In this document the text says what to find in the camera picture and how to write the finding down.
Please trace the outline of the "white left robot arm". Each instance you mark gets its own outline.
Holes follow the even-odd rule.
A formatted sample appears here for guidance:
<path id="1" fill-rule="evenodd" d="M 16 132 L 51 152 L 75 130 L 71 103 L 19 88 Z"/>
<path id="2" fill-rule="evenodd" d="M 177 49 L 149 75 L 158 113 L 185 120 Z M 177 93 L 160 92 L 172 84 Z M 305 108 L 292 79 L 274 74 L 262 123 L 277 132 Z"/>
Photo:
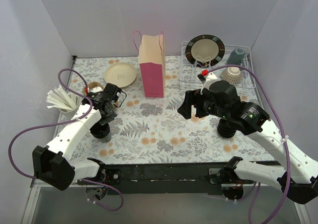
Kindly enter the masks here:
<path id="1" fill-rule="evenodd" d="M 125 100 L 127 94 L 118 86 L 108 83 L 104 90 L 87 93 L 74 121 L 44 147 L 37 146 L 32 152 L 34 175 L 37 179 L 63 191 L 72 182 L 89 179 L 94 184 L 105 181 L 105 164 L 88 158 L 83 162 L 71 163 L 76 147 L 87 133 L 101 141 L 111 137 L 109 123 L 117 116 L 114 109 L 119 99 Z"/>

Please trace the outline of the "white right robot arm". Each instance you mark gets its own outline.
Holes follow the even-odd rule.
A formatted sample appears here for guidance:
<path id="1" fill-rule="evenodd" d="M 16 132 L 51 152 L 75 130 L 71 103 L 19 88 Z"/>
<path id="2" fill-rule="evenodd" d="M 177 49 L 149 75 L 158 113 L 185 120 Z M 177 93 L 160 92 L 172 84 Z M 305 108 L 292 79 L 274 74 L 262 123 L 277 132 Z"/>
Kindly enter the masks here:
<path id="1" fill-rule="evenodd" d="M 217 81 L 202 89 L 189 90 L 178 113 L 185 119 L 214 115 L 220 118 L 218 134 L 231 138 L 240 131 L 267 150 L 280 164 L 269 167 L 234 156 L 215 177 L 221 182 L 251 180 L 287 190 L 287 197 L 306 204 L 318 196 L 318 163 L 303 153 L 288 138 L 281 137 L 269 115 L 257 104 L 241 101 L 236 88 L 226 81 Z"/>

